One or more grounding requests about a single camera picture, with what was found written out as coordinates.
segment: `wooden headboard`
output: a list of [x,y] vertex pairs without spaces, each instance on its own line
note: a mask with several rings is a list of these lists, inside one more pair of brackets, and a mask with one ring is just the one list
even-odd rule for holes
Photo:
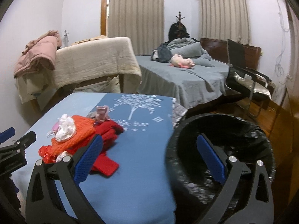
[[[226,41],[201,38],[200,43],[213,59],[228,63]],[[257,70],[262,49],[248,45],[243,46],[245,48],[246,66]]]

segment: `light blue sheet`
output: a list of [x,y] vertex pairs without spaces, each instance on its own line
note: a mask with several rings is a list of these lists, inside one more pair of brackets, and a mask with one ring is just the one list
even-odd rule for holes
[[222,62],[212,59],[214,67],[183,69],[151,61],[150,56],[136,56],[136,59],[142,72],[140,94],[173,97],[187,109],[225,95],[228,66]]
[[[46,134],[57,118],[65,113],[86,116],[100,101],[100,105],[111,108],[110,116],[126,130],[107,152],[120,167],[110,178],[89,175],[80,183],[80,188],[107,224],[173,224],[175,201],[164,163],[165,148],[173,131],[172,98],[157,96],[162,99],[158,102],[161,107],[143,105],[136,108],[129,119],[132,105],[115,106],[121,96],[126,97],[110,93],[73,93],[35,123],[30,130],[36,132],[36,142],[26,149],[28,164],[13,173],[21,193],[26,196],[34,164],[40,159],[39,148],[51,144]],[[56,184],[65,209],[75,216],[60,182]]]

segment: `silver screw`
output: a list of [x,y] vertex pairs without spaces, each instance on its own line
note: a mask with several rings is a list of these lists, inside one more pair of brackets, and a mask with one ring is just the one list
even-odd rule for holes
[[42,165],[42,160],[37,160],[35,164],[36,164],[37,166]]
[[261,161],[261,160],[258,160],[258,161],[257,161],[257,164],[258,164],[259,166],[263,166],[263,165],[264,165],[263,161]]
[[230,156],[228,158],[231,162],[236,162],[237,161],[237,158],[235,156]]
[[62,161],[64,162],[69,162],[71,160],[71,157],[70,156],[65,156]]

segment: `black chair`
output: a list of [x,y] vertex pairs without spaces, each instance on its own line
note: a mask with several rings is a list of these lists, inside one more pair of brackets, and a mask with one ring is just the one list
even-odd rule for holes
[[[263,80],[266,81],[265,89],[268,86],[268,83],[271,81],[269,77],[266,75],[253,70],[251,68],[246,67],[246,61],[245,61],[245,49],[242,44],[236,43],[232,40],[227,40],[227,53],[228,53],[228,65],[229,65],[229,72],[228,77],[226,80],[226,85],[230,89],[233,89],[239,93],[242,94],[242,98],[249,98],[249,104],[246,106],[246,108],[243,108],[245,110],[244,116],[248,114],[252,118],[257,118],[262,110],[263,103],[266,99],[268,99],[268,96],[262,93],[254,93],[254,88],[257,83],[257,78],[263,78]],[[244,78],[245,75],[249,75],[252,78],[252,88],[248,89],[247,87],[241,85],[236,81],[234,78],[235,73],[237,73],[240,77]],[[259,111],[256,115],[252,115],[249,113],[249,108],[252,100],[256,100],[258,102],[261,102]]]

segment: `orange knit fabric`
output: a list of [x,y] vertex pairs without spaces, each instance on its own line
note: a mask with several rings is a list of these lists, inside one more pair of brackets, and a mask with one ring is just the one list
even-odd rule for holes
[[51,139],[52,142],[52,149],[50,150],[51,155],[59,155],[60,153],[64,152],[66,149],[76,145],[80,141],[84,140],[91,134],[95,133],[94,122],[95,120],[74,115],[72,116],[73,120],[75,121],[76,125],[76,133],[75,135],[67,141],[59,142],[53,137]]

